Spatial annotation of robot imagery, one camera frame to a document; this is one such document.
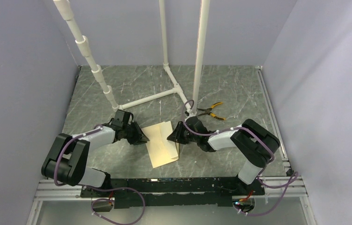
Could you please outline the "tan paper envelope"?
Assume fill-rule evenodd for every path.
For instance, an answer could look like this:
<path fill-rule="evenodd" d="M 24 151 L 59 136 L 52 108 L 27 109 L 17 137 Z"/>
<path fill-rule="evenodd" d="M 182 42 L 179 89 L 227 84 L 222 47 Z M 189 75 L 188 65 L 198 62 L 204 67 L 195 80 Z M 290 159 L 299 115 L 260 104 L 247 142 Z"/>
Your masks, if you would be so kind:
<path fill-rule="evenodd" d="M 149 139 L 146 147 L 153 168 L 179 159 L 179 144 L 167 140 L 167 137 L 173 132 L 170 121 L 144 127 L 142 131 Z"/>

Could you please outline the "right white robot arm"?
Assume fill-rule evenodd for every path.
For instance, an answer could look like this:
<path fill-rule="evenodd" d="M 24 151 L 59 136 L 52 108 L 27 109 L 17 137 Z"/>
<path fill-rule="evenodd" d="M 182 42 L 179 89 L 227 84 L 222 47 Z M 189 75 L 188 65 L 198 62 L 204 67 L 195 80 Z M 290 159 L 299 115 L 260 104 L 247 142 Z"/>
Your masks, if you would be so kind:
<path fill-rule="evenodd" d="M 235 182 L 237 192 L 242 195 L 253 189 L 253 181 L 274 160 L 281 145 L 275 135 L 252 119 L 236 127 L 210 131 L 196 116 L 179 121 L 167 140 L 179 144 L 194 142 L 205 152 L 237 148 L 246 159 Z"/>

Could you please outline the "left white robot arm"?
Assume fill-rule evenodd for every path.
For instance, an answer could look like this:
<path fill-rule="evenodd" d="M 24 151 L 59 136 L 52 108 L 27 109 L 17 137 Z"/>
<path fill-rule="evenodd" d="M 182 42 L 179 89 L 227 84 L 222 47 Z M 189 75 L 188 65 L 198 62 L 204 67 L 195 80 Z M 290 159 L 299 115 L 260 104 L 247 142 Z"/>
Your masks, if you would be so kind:
<path fill-rule="evenodd" d="M 87 166 L 89 152 L 122 139 L 130 145 L 149 142 L 149 138 L 134 121 L 134 115 L 117 110 L 108 123 L 98 124 L 90 131 L 57 135 L 43 162 L 41 173 L 53 179 L 56 186 L 89 186 L 98 196 L 105 197 L 112 190 L 111 176 Z"/>

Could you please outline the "yellow handled pliers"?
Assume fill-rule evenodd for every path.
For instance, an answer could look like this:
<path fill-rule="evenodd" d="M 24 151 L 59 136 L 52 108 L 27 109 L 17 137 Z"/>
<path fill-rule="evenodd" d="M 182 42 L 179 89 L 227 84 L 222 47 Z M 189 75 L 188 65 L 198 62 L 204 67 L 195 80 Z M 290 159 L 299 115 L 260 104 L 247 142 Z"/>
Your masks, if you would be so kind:
<path fill-rule="evenodd" d="M 221 120 L 221 121 L 224 121 L 226 120 L 225 117 L 220 117 L 218 115 L 216 115 L 215 113 L 213 113 L 213 109 L 219 105 L 222 105 L 223 102 L 217 102 L 217 103 L 214 103 L 211 107 L 209 108 L 197 108 L 198 111 L 202 111 L 202 113 L 198 114 L 197 116 L 203 116 L 203 115 L 209 115 L 217 120 Z"/>

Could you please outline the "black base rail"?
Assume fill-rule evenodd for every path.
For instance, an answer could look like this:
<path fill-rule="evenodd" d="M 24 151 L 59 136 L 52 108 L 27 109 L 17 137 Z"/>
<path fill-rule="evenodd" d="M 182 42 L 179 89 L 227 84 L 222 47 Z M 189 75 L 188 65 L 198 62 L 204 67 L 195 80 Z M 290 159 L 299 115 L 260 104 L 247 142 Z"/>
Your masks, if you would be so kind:
<path fill-rule="evenodd" d="M 81 190 L 81 198 L 114 198 L 115 209 L 138 206 L 178 206 L 214 204 L 231 207 L 238 198 L 263 196 L 258 181 L 246 185 L 238 177 L 111 179 L 111 189 Z"/>

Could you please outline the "white PVC pipe frame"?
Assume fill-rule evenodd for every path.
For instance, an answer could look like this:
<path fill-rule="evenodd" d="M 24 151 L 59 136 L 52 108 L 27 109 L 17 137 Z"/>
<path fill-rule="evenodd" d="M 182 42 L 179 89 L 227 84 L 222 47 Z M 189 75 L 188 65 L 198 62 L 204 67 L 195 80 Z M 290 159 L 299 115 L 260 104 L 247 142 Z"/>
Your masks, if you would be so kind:
<path fill-rule="evenodd" d="M 97 3 L 96 12 L 82 25 L 76 16 L 87 18 L 81 9 L 72 10 L 68 0 L 52 0 L 60 31 L 77 65 L 90 68 L 90 74 L 99 86 L 101 96 L 111 111 L 125 110 L 161 97 L 175 94 L 182 101 L 186 90 L 171 70 L 169 47 L 169 20 L 165 0 L 125 0 Z M 104 77 L 104 66 L 158 65 L 170 79 L 171 86 L 157 94 L 121 101 L 114 83 Z"/>

